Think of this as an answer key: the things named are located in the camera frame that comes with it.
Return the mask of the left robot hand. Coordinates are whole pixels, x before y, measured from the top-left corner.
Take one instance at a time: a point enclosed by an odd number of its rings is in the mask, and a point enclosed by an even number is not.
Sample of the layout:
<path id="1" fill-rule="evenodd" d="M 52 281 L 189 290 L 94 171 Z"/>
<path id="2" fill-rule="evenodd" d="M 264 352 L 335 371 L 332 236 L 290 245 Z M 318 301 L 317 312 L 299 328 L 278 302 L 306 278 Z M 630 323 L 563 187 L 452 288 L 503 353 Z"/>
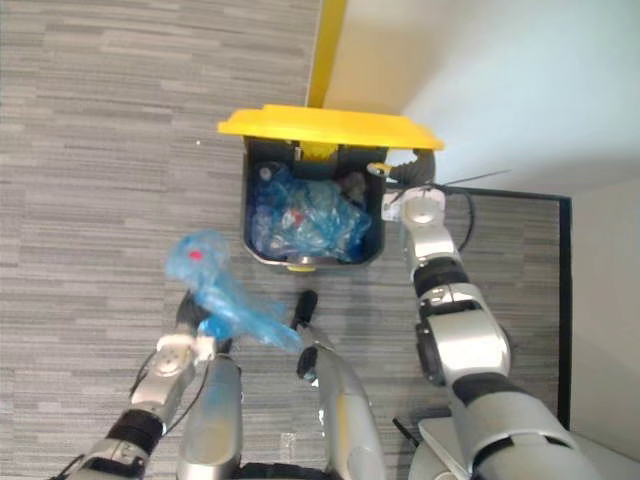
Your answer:
<path id="1" fill-rule="evenodd" d="M 191 291 L 183 296 L 176 313 L 176 325 L 188 327 L 196 334 L 199 327 L 211 316 L 211 313 L 198 305 Z"/>

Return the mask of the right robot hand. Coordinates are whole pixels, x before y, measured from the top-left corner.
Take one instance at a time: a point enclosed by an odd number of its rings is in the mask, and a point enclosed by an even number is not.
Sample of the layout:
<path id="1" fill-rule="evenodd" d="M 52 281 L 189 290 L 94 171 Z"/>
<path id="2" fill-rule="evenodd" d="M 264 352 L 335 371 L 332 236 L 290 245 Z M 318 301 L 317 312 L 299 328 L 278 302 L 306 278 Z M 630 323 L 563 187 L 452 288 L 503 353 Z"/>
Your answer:
<path id="1" fill-rule="evenodd" d="M 401 189 L 410 189 L 431 185 L 435 179 L 435 154 L 433 150 L 414 149 L 415 159 L 401 165 L 391 166 L 386 163 L 369 163 L 366 167 L 369 174 L 391 179 Z"/>

